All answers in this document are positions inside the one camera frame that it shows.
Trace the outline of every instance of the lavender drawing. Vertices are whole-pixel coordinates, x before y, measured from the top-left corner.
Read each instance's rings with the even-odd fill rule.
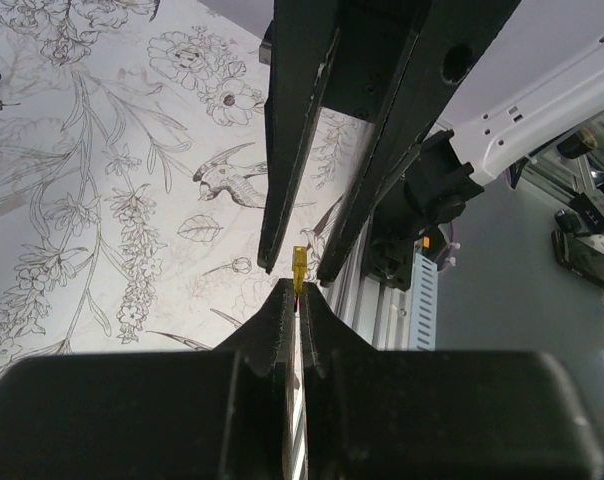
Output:
[[[318,144],[311,149],[310,160],[319,164],[311,178],[317,180],[321,189],[335,180],[339,166],[345,166],[353,157],[358,136],[358,120],[347,115],[323,109],[316,139]]]
[[[157,252],[164,245],[152,225],[155,202],[145,194],[149,183],[136,187],[129,175],[140,168],[142,160],[132,157],[128,145],[122,144],[125,131],[135,128],[144,133],[149,148],[147,173],[152,180],[156,164],[161,164],[167,193],[171,191],[173,171],[192,176],[175,158],[176,153],[187,151],[191,142],[184,138],[165,144],[150,125],[157,129],[160,124],[174,138],[184,137],[185,127],[161,111],[120,97],[95,77],[75,72],[73,80],[75,104],[61,125],[60,141],[53,148],[47,151],[0,145],[0,154],[10,159],[6,162],[9,171],[0,175],[0,186],[8,187],[10,193],[0,195],[0,205],[28,195],[31,224],[41,239],[23,246],[24,253],[14,268],[15,282],[0,298],[0,374],[26,356],[70,353],[73,333],[85,307],[104,334],[112,335],[110,315],[98,305],[92,292],[99,261],[110,264],[126,280],[122,302],[114,315],[120,324],[118,338],[123,344],[138,340],[137,334],[155,299],[154,282],[162,272]],[[142,92],[139,99],[152,94]],[[115,112],[112,129],[107,129],[95,113],[93,97],[98,95],[103,95]],[[96,132],[104,145],[104,151],[99,153],[94,152],[95,144],[100,143]],[[104,170],[96,170],[93,163],[102,158],[108,164]],[[115,188],[113,194],[100,192],[95,175],[102,172],[122,182],[121,188]],[[78,176],[78,190],[67,192],[48,209],[43,207],[49,187],[67,175]],[[121,226],[119,248],[113,247],[102,233],[104,202],[109,202]],[[91,245],[69,247],[71,238],[90,238],[90,231],[94,233]],[[85,269],[84,287],[65,337],[39,350],[25,351],[27,336],[46,334],[40,322],[51,309],[48,294],[75,281]]]

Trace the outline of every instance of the electronic device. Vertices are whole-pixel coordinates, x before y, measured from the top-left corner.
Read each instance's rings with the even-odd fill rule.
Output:
[[[580,217],[574,212],[567,210],[558,211],[555,216],[555,223],[564,233],[576,234],[584,229]]]
[[[604,194],[594,188],[580,193],[569,202],[593,233],[604,233]]]
[[[551,234],[551,240],[562,267],[604,289],[604,254],[559,230]]]
[[[582,241],[594,250],[604,254],[604,235],[591,235],[583,238]]]

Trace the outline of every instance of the gray wall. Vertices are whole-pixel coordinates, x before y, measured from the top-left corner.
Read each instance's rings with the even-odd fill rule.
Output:
[[[201,0],[200,3],[258,38],[264,37],[273,20],[273,0]]]
[[[555,263],[562,205],[503,178],[455,221],[458,264],[440,275],[437,348],[540,350],[564,361],[604,430],[604,295]]]

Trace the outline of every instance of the flower drawing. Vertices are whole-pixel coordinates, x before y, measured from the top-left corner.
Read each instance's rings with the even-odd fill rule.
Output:
[[[44,287],[49,283],[49,277],[46,276],[39,268],[23,268],[18,274],[20,288],[24,291],[44,290]]]
[[[165,33],[152,38],[147,50],[156,72],[188,90],[206,92],[219,83],[215,55],[202,48],[195,37],[182,32]]]
[[[85,248],[70,248],[65,251],[54,247],[48,239],[44,239],[42,246],[25,245],[29,253],[20,256],[20,260],[27,265],[25,269],[39,269],[48,276],[45,283],[46,290],[52,290],[56,284],[66,287],[68,280],[75,278],[75,267],[70,259],[85,252]]]
[[[128,20],[123,4],[112,0],[80,0],[73,9],[89,21],[91,28],[120,28]]]
[[[139,158],[131,157],[129,146],[124,145],[122,154],[111,154],[104,152],[106,158],[111,162],[106,166],[105,172],[107,175],[115,173],[121,176],[124,173],[128,173],[130,170],[137,170],[138,166],[142,163]]]
[[[102,32],[117,30],[129,12],[153,15],[152,0],[1,0],[0,23],[42,42],[40,54],[54,65],[91,53]]]
[[[206,27],[193,28],[191,35],[168,32],[152,38],[147,50],[156,72],[197,90],[218,125],[248,125],[254,113],[264,113],[262,92],[240,80],[246,64],[231,53],[229,42]]]
[[[20,353],[22,347],[16,345],[12,338],[7,338],[0,342],[0,367],[4,367],[11,361],[13,355]]]
[[[220,265],[219,267],[215,267],[212,270],[209,270],[208,272],[205,272],[202,274],[203,277],[212,274],[213,272],[217,272],[219,270],[224,270],[224,269],[231,269],[233,270],[233,272],[235,273],[251,273],[251,269],[253,268],[253,265],[251,264],[251,260],[249,260],[246,257],[238,257],[235,260],[233,260],[231,263],[227,263],[225,265]]]
[[[38,40],[55,40],[65,19],[66,0],[1,0],[0,23]]]
[[[164,247],[158,241],[159,232],[148,221],[155,212],[155,202],[144,195],[148,187],[144,184],[135,191],[114,189],[113,216],[122,225],[123,269],[128,284],[116,317],[120,321],[120,335],[123,344],[138,341],[137,332],[142,330],[155,300],[153,282],[162,273],[162,262],[154,258],[158,249]]]
[[[97,204],[99,200],[99,197],[95,197],[87,205],[83,205],[77,202],[70,193],[67,193],[66,198],[55,202],[58,206],[47,213],[47,218],[56,220],[55,228],[58,230],[72,225],[73,235],[79,237],[85,228],[98,222]]]
[[[218,125],[248,125],[257,103],[250,87],[242,80],[229,78],[218,87],[207,106],[207,113]]]

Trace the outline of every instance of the robotic arm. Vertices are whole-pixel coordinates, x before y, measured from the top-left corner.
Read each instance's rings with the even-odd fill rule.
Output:
[[[367,273],[403,290],[410,286],[402,270],[410,268],[415,240],[459,216],[509,166],[604,110],[603,21],[579,26],[582,37],[592,39],[577,54],[555,68],[543,65],[544,75],[524,82],[525,88],[521,82],[508,95],[493,95],[490,108],[475,105],[483,95],[471,80],[508,83],[496,72],[504,64],[501,54],[513,52],[497,48],[505,42],[496,36],[511,16],[502,36],[512,42],[536,11],[544,19],[555,15],[560,24],[564,18],[535,2],[459,3],[275,2],[261,55],[271,64],[269,194],[258,256],[267,272],[278,256],[321,106],[369,126],[318,278],[325,286],[335,280],[372,215]],[[586,16],[584,8],[566,6],[574,16]],[[498,45],[485,54],[492,42]]]

